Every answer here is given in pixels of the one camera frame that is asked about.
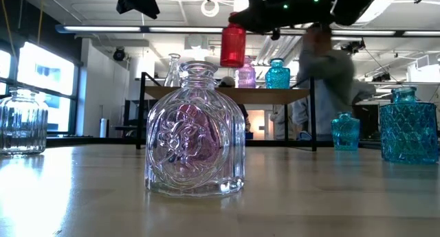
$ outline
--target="teal glass vase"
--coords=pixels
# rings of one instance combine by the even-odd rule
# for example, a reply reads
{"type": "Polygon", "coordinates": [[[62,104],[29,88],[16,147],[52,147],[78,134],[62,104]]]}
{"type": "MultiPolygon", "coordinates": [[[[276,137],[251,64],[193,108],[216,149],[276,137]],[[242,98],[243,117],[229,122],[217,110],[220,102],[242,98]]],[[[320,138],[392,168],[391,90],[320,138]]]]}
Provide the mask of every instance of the teal glass vase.
{"type": "Polygon", "coordinates": [[[266,73],[267,89],[288,89],[290,86],[290,69],[283,67],[282,58],[270,60],[270,69],[266,73]]]}
{"type": "Polygon", "coordinates": [[[335,150],[357,150],[359,145],[360,120],[351,117],[350,112],[338,113],[331,121],[331,134],[335,150]]]}
{"type": "Polygon", "coordinates": [[[429,164],[439,160],[435,105],[416,102],[416,90],[393,89],[394,103],[380,107],[380,141],[386,161],[429,164]]]}

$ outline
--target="turquoise textured glass vase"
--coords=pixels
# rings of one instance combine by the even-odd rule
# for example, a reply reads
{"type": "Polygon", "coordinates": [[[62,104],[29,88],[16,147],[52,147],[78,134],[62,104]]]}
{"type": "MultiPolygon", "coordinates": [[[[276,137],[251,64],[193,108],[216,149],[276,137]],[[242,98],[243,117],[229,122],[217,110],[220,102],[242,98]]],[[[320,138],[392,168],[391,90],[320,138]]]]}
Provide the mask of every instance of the turquoise textured glass vase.
{"type": "Polygon", "coordinates": [[[338,113],[338,118],[331,121],[335,150],[357,150],[359,129],[360,121],[351,117],[350,112],[338,113]]]}
{"type": "Polygon", "coordinates": [[[282,58],[270,60],[270,69],[266,73],[267,89],[288,89],[290,84],[290,69],[283,67],[282,58]]]}
{"type": "Polygon", "coordinates": [[[414,87],[393,89],[393,104],[380,107],[382,158],[423,164],[439,160],[435,105],[415,101],[414,87]]]}

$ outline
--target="clear glass bottle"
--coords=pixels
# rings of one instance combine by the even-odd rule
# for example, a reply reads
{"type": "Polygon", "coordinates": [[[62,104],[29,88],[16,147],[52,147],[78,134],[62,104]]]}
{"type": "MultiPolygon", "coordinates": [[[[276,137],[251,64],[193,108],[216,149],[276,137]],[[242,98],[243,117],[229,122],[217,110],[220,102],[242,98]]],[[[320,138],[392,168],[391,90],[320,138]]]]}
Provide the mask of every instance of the clear glass bottle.
{"type": "Polygon", "coordinates": [[[179,76],[179,54],[169,54],[170,57],[170,68],[168,74],[165,78],[165,87],[180,87],[180,76],[179,76]]]}
{"type": "Polygon", "coordinates": [[[244,66],[235,71],[235,84],[238,88],[255,89],[255,69],[251,62],[251,58],[246,56],[244,66]]]}
{"type": "Polygon", "coordinates": [[[266,73],[267,89],[288,89],[290,86],[290,69],[283,67],[282,58],[270,60],[270,69],[266,73]]]}
{"type": "Polygon", "coordinates": [[[435,105],[416,102],[415,87],[393,89],[393,104],[381,106],[382,158],[400,163],[439,160],[435,105]]]}
{"type": "Polygon", "coordinates": [[[229,23],[221,33],[220,65],[223,67],[240,68],[244,65],[246,46],[246,30],[240,25],[229,23]]]}
{"type": "Polygon", "coordinates": [[[27,89],[0,101],[0,154],[35,155],[46,149],[47,105],[27,89]]]}
{"type": "Polygon", "coordinates": [[[243,114],[215,91],[215,65],[192,61],[180,67],[188,72],[182,88],[148,115],[146,187],[172,196],[237,192],[245,176],[243,114]]]}
{"type": "Polygon", "coordinates": [[[338,118],[331,121],[335,150],[357,150],[359,130],[360,120],[351,117],[350,112],[338,113],[338,118]]]}

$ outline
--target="white wall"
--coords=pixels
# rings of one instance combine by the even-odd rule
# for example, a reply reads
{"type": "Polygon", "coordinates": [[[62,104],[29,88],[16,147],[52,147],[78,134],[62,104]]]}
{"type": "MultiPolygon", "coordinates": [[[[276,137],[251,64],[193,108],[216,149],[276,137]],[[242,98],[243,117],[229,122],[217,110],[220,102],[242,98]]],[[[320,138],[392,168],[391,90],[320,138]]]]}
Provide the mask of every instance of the white wall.
{"type": "MultiPolygon", "coordinates": [[[[99,137],[102,117],[110,119],[110,126],[122,125],[123,105],[128,98],[129,71],[97,50],[90,39],[82,40],[77,135],[99,137]]],[[[116,137],[113,128],[110,137],[116,137]]]]}

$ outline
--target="glass bottle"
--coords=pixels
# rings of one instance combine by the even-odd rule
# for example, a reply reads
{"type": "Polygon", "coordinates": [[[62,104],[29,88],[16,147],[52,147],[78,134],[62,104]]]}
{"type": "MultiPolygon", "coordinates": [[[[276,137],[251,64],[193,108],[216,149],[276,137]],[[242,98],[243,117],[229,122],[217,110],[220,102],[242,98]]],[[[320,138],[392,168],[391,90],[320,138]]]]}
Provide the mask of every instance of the glass bottle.
{"type": "Polygon", "coordinates": [[[288,89],[290,86],[290,69],[283,67],[282,58],[270,60],[270,69],[266,73],[267,89],[288,89]]]}
{"type": "Polygon", "coordinates": [[[27,89],[0,101],[0,154],[35,155],[46,149],[47,105],[27,89]]]}
{"type": "Polygon", "coordinates": [[[246,30],[238,24],[229,23],[221,33],[220,65],[240,68],[245,60],[246,30]]]}
{"type": "Polygon", "coordinates": [[[416,102],[414,87],[393,89],[393,104],[379,110],[382,158],[401,163],[439,160],[435,105],[416,102]]]}
{"type": "Polygon", "coordinates": [[[255,89],[255,69],[249,56],[245,57],[245,64],[235,71],[235,84],[239,88],[255,89]]]}
{"type": "Polygon", "coordinates": [[[169,54],[170,57],[170,68],[168,74],[165,78],[165,87],[180,87],[180,76],[179,76],[179,54],[169,54]]]}
{"type": "Polygon", "coordinates": [[[350,112],[338,113],[338,118],[331,121],[335,150],[357,150],[359,130],[360,120],[351,117],[350,112]]]}
{"type": "Polygon", "coordinates": [[[180,65],[182,87],[148,115],[145,184],[171,196],[237,192],[244,182],[245,120],[228,96],[215,91],[217,67],[180,65]]]}

